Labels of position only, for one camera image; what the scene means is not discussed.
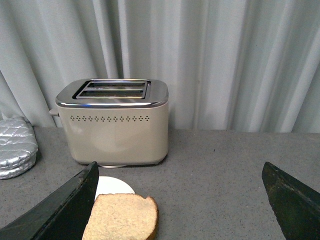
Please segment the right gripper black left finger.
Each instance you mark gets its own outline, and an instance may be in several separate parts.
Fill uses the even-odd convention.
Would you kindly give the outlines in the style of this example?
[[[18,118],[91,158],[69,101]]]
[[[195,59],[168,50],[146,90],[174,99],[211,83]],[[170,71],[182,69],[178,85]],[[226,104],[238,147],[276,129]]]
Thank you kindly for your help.
[[[0,230],[2,240],[80,240],[99,181],[93,162],[31,210]]]

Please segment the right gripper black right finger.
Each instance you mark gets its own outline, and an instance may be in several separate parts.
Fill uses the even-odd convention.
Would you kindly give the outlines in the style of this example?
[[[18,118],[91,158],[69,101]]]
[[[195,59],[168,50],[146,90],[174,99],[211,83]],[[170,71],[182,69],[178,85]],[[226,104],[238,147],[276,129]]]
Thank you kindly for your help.
[[[320,238],[320,193],[265,162],[261,173],[269,204],[287,240]]]

